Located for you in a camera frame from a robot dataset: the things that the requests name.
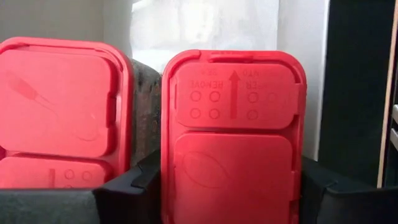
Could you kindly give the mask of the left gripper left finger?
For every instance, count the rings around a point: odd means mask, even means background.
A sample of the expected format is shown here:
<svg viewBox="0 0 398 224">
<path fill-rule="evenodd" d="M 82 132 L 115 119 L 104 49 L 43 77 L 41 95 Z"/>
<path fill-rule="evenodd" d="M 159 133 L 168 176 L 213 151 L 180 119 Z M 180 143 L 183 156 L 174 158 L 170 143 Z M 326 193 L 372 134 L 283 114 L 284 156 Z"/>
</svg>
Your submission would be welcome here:
<svg viewBox="0 0 398 224">
<path fill-rule="evenodd" d="M 0 224 L 162 224 L 160 151 L 95 189 L 0 190 Z"/>
</svg>

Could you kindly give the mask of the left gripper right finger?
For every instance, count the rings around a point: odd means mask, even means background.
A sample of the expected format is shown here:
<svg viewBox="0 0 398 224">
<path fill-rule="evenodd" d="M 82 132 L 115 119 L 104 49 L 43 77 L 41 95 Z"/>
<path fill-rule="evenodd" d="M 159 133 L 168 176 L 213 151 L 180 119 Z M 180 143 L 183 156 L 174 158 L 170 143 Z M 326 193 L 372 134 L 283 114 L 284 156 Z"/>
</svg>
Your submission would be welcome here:
<svg viewBox="0 0 398 224">
<path fill-rule="evenodd" d="M 398 224 L 398 187 L 374 188 L 302 157 L 299 224 Z"/>
</svg>

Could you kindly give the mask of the red-lid smoked paprika tin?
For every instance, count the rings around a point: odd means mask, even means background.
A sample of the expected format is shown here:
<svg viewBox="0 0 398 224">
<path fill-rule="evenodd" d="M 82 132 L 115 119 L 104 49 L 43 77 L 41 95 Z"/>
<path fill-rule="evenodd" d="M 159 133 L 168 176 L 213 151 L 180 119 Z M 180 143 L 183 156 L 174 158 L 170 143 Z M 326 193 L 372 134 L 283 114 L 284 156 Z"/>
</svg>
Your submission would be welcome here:
<svg viewBox="0 0 398 224">
<path fill-rule="evenodd" d="M 88 189 L 159 146 L 161 76 L 102 42 L 0 43 L 0 190 Z"/>
<path fill-rule="evenodd" d="M 163 224 L 299 224 L 307 81 L 281 51 L 186 50 L 162 76 Z"/>
</svg>

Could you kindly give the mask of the wooden table board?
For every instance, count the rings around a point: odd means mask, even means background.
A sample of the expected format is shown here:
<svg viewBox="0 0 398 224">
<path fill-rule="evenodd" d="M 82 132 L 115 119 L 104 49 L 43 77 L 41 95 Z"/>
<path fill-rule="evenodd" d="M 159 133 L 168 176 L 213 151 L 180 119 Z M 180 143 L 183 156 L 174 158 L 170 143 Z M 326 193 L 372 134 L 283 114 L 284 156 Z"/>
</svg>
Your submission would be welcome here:
<svg viewBox="0 0 398 224">
<path fill-rule="evenodd" d="M 386 151 L 388 147 L 387 140 L 389 139 L 389 123 L 391 116 L 391 100 L 392 100 L 392 82 L 394 79 L 394 59 L 396 56 L 396 38 L 398 33 L 398 0 L 394 0 L 394 13 L 391 31 L 391 44 L 389 49 L 389 63 L 386 80 L 386 91 L 385 91 L 385 102 L 384 102 L 384 114 L 382 122 L 382 134 L 381 144 L 379 153 L 379 168 L 377 175 L 377 188 L 384 186 L 385 177 L 385 165 L 386 165 Z"/>
</svg>

